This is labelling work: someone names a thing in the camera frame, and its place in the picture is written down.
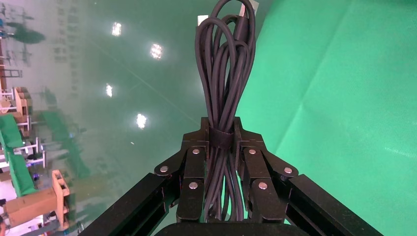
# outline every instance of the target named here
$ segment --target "metal rivet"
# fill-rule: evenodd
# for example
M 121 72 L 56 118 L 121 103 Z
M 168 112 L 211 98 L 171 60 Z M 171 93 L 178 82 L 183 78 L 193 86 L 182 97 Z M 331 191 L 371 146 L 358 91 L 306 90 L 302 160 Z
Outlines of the metal rivet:
M 285 173 L 289 173 L 289 174 L 291 174 L 293 172 L 293 170 L 290 167 L 285 167 L 284 171 L 285 171 Z
M 161 169 L 159 169 L 160 172 L 164 173 L 168 171 L 168 166 L 163 166 Z
M 198 187 L 198 184 L 196 182 L 191 182 L 188 187 L 190 187 L 191 189 L 196 189 Z
M 268 188 L 268 185 L 266 183 L 264 183 L 264 182 L 260 182 L 258 186 L 259 186 L 260 189 L 266 189 L 266 188 Z

